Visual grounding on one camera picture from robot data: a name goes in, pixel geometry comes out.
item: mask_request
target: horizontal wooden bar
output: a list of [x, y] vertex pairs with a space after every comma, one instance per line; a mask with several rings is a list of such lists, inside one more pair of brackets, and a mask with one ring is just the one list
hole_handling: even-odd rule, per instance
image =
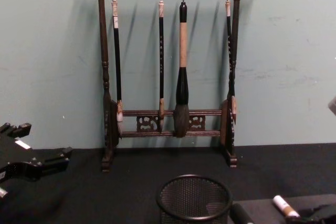
[[[173, 110], [165, 110], [165, 116], [172, 116]], [[156, 116], [159, 114], [158, 110], [124, 110], [123, 116]], [[189, 110], [189, 115], [221, 115], [221, 110]]]
[[[219, 136], [220, 131], [187, 131], [186, 136]], [[173, 131], [163, 132], [136, 132], [136, 131], [124, 131], [122, 137], [150, 137], [150, 136], [174, 136]]]

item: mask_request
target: wooden base foot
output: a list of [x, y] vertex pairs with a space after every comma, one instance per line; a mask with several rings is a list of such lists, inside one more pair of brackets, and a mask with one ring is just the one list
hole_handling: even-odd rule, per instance
[[236, 154], [231, 154], [224, 146], [221, 145], [222, 154], [225, 157], [226, 163], [230, 168], [237, 168], [238, 159]]
[[101, 171], [103, 173], [109, 173], [110, 172], [110, 166], [113, 161], [114, 151], [108, 151], [105, 152], [104, 157], [101, 160]]

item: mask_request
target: black brush handle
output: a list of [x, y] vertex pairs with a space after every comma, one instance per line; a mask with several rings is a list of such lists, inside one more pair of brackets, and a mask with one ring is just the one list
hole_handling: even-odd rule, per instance
[[160, 33], [160, 99], [163, 98], [164, 76], [164, 43], [163, 43], [163, 1], [159, 2], [159, 33]]
[[114, 52], [115, 52], [115, 73], [117, 80], [117, 100], [121, 100], [121, 70], [120, 70], [120, 47], [119, 47], [119, 24], [118, 24], [118, 2], [112, 0], [113, 9], [113, 33], [114, 33]]
[[187, 105], [189, 90], [187, 80], [187, 6], [185, 2], [180, 5], [180, 69], [178, 70], [176, 103]]
[[232, 59], [232, 44], [231, 44], [231, 3], [230, 1], [226, 1], [226, 22], [227, 22], [227, 44], [228, 44], [228, 51], [229, 51], [229, 66], [230, 66], [230, 73], [229, 73], [229, 95], [235, 95], [235, 83], [233, 77], [233, 59]]
[[238, 203], [232, 205], [230, 210], [230, 217], [235, 224], [254, 224], [254, 221], [251, 219], [251, 217]]
[[234, 0], [233, 19], [232, 19], [232, 61], [237, 60], [239, 6], [240, 6], [240, 0]]

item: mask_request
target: black object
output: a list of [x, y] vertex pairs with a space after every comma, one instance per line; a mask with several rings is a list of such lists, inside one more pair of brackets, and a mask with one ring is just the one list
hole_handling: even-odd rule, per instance
[[309, 209], [309, 217], [286, 217], [287, 224], [336, 224], [336, 204]]
[[114, 52], [115, 52], [115, 75], [117, 81], [117, 124], [119, 136], [122, 137], [122, 101], [121, 101], [121, 70], [120, 70], [120, 47], [119, 47], [119, 22], [118, 22], [118, 1], [112, 0], [113, 9], [113, 34], [114, 34]]
[[159, 130], [162, 132], [163, 120], [164, 120], [164, 98], [163, 98], [163, 78], [164, 78], [164, 34], [163, 34], [163, 11], [164, 3], [163, 0], [159, 2], [159, 33], [160, 33], [160, 103], [159, 103]]
[[32, 148], [15, 139], [29, 135], [31, 126], [29, 123], [19, 127], [5, 123], [0, 127], [0, 183], [11, 178], [37, 181], [43, 176], [67, 169], [72, 148], [41, 159]]
[[251, 217], [238, 203], [232, 205], [230, 210], [230, 217], [235, 224], [254, 224], [254, 221], [251, 219]]
[[166, 183], [156, 202], [161, 209], [160, 224], [227, 224], [232, 195], [213, 179], [183, 175]]

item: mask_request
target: brush handle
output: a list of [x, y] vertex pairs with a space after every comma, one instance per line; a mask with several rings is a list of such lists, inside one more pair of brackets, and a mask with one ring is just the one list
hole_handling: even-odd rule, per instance
[[237, 102], [235, 97], [235, 78], [237, 62], [237, 45], [238, 45], [238, 25], [239, 25], [239, 4], [240, 0], [234, 0], [233, 4], [233, 21], [232, 34], [230, 35], [230, 75], [229, 75], [229, 92], [231, 96], [231, 108], [234, 122], [237, 118]]
[[123, 121], [121, 102], [121, 70], [120, 70], [120, 47], [119, 47], [119, 23], [118, 23], [118, 1], [112, 0], [113, 10], [113, 33], [115, 52], [115, 75], [117, 80], [117, 122]]
[[229, 51], [229, 65], [230, 65], [230, 74], [229, 74], [229, 95], [235, 95], [235, 83], [232, 82], [233, 74], [233, 62], [232, 62], [232, 50], [231, 50], [231, 3], [226, 1], [226, 22], [227, 22], [227, 44]]
[[163, 1], [159, 1], [159, 35], [160, 35], [160, 105], [159, 118], [164, 118], [163, 77], [164, 77], [164, 37], [163, 37]]
[[300, 217], [300, 215], [280, 195], [273, 198], [273, 203], [285, 216]]
[[180, 68], [187, 66], [187, 6], [180, 5]]
[[180, 5], [180, 69], [178, 70], [176, 103], [188, 105], [189, 90], [187, 80], [187, 6], [185, 2]]
[[159, 33], [160, 33], [160, 99], [163, 98], [163, 75], [164, 75], [164, 43], [163, 43], [163, 1], [159, 2]]

